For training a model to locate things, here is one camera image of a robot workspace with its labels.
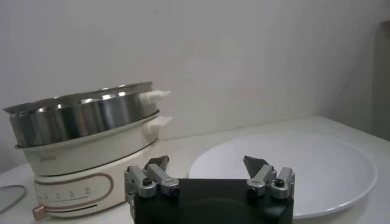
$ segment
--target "control panel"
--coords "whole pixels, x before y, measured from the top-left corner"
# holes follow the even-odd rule
[[[110,175],[94,173],[82,178],[58,182],[35,182],[38,202],[48,209],[68,209],[98,202],[113,189]]]

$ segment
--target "white wall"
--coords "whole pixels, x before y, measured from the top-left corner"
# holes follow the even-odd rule
[[[311,114],[350,122],[340,108],[354,86],[370,92],[361,58],[389,15],[387,0],[4,0],[0,107],[151,80],[172,91],[165,138]],[[6,113],[0,131],[2,171],[24,158]]]

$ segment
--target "white base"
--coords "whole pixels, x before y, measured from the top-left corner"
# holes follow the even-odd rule
[[[153,146],[115,162],[57,177],[35,176],[35,191],[46,213],[75,217],[98,212],[125,201],[124,171],[143,167]]]

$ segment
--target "screw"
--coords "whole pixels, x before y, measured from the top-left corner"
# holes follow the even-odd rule
[[[284,187],[285,186],[285,181],[282,180],[282,179],[277,179],[275,181],[275,186],[277,186],[277,187]]]
[[[153,181],[152,181],[150,178],[144,178],[144,179],[142,180],[142,185],[143,185],[143,186],[148,186],[148,185],[151,185],[152,182],[153,182]]]

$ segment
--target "metal rim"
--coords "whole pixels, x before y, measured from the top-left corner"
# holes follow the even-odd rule
[[[68,94],[64,96],[42,99],[34,102],[22,103],[12,107],[4,108],[3,110],[10,114],[31,113],[34,111],[43,112],[43,111],[39,111],[39,109],[56,110],[62,108],[62,107],[58,108],[58,105],[65,105],[66,107],[72,107],[72,106],[76,106],[77,104],[86,104],[86,103],[95,102],[96,100],[103,100],[102,96],[111,95],[111,94],[115,95],[118,91],[122,91],[121,93],[125,93],[125,95],[137,93],[136,91],[137,87],[151,86],[151,84],[153,83],[140,82],[140,83],[134,83],[129,85],[119,85],[111,88],[101,88],[94,91]],[[87,102],[83,101],[86,99],[92,99],[92,100]]]

